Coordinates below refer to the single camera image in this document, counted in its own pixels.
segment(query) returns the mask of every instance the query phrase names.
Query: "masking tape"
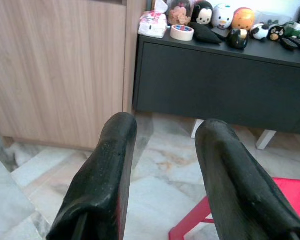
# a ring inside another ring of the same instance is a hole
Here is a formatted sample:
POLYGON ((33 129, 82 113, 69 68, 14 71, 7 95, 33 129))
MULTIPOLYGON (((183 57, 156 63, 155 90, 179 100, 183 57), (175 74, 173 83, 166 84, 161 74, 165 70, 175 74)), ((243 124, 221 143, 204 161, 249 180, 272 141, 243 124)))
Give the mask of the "masking tape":
POLYGON ((173 25, 171 27, 170 36, 180 41, 191 41, 194 37, 195 30, 191 27, 183 25, 173 25))

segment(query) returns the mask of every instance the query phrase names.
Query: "white wall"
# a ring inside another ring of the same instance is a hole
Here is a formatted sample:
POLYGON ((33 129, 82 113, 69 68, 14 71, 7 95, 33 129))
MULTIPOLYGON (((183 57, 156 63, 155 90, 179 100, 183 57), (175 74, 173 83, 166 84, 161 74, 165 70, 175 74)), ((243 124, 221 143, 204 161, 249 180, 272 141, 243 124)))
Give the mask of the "white wall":
POLYGON ((297 20, 300 0, 207 0, 215 7, 218 4, 229 4, 235 9, 246 7, 256 11, 282 14, 297 20))

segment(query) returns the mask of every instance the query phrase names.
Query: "dark gray cabinet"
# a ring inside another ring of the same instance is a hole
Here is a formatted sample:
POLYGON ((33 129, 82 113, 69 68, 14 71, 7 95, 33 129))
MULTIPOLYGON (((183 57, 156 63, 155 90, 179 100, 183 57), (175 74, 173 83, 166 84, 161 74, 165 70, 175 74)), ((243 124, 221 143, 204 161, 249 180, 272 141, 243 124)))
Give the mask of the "dark gray cabinet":
POLYGON ((221 119, 300 134, 300 51, 251 40, 225 43, 139 37, 134 89, 137 111, 221 119))

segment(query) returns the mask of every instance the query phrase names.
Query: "white cabinet leg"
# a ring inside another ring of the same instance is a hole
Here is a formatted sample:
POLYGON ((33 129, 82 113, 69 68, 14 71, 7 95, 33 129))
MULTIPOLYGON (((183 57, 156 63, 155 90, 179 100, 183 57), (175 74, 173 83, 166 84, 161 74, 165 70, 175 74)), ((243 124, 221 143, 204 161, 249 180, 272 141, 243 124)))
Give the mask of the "white cabinet leg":
POLYGON ((264 130, 261 137, 256 142, 256 148, 259 150, 264 150, 275 134, 276 131, 264 130))
POLYGON ((198 130, 198 128, 200 127, 200 125, 204 122, 205 120, 200 120, 200 119, 196 119, 194 124, 193 124, 193 128, 192 128, 192 132, 191 132, 191 138, 194 139, 196 136, 196 132, 198 130))

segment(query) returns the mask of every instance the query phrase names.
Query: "wood grain surface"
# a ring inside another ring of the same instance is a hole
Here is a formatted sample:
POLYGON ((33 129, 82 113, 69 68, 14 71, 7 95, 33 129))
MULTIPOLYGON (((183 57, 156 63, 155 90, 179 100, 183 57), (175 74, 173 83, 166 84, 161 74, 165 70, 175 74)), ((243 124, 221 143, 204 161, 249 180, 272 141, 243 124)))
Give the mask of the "wood grain surface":
POLYGON ((0 0, 1 135, 94 148, 122 111, 125 22, 119 4, 0 0))
POLYGON ((138 25, 142 13, 146 10, 146 4, 146 0, 127 0, 126 3, 123 111, 128 113, 132 112, 138 25))

